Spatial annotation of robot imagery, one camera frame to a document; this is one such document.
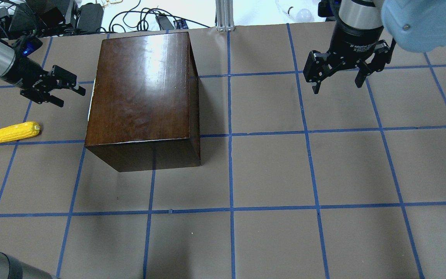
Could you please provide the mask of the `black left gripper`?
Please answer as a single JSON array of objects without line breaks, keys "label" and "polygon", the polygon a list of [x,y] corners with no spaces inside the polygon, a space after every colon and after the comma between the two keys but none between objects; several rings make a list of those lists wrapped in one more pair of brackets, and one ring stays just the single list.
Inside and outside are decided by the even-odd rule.
[{"label": "black left gripper", "polygon": [[51,95],[53,90],[71,90],[85,96],[86,90],[77,82],[77,76],[68,70],[52,66],[45,71],[39,64],[27,57],[17,58],[5,74],[5,82],[20,88],[20,95],[32,102],[52,103],[63,107],[64,101]]}]

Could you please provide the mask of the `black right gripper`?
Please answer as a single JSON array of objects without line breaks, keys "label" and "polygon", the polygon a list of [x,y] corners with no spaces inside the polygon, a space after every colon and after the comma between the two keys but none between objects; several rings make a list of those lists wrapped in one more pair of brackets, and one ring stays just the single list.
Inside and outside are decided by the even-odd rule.
[{"label": "black right gripper", "polygon": [[355,85],[361,88],[368,76],[384,70],[391,63],[396,46],[381,40],[384,28],[356,29],[341,21],[336,22],[329,49],[325,53],[310,51],[303,75],[308,83],[314,83],[312,90],[318,94],[322,82],[338,71],[358,68]]}]

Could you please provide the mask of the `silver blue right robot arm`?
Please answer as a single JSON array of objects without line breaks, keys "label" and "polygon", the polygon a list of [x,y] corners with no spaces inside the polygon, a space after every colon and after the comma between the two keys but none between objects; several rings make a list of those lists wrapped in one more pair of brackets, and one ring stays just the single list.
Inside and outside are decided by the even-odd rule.
[{"label": "silver blue right robot arm", "polygon": [[329,49],[311,51],[303,69],[314,94],[326,78],[351,69],[362,87],[391,63],[396,46],[413,53],[446,46],[446,0],[321,0],[317,14],[336,24]]}]

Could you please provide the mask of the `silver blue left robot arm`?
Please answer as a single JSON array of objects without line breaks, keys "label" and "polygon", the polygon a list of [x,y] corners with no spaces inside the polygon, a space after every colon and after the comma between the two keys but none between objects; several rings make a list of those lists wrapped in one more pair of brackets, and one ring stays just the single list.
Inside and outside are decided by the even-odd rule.
[{"label": "silver blue left robot arm", "polygon": [[[45,71],[28,55],[34,49],[27,46],[29,38],[18,39],[14,44],[0,40],[0,80],[20,89],[20,94],[30,101],[52,103],[58,107],[64,101],[51,95],[53,90],[72,90],[84,96],[86,90],[77,81],[77,76],[58,65]],[[0,252],[0,279],[55,279],[54,274],[35,268]]]}]

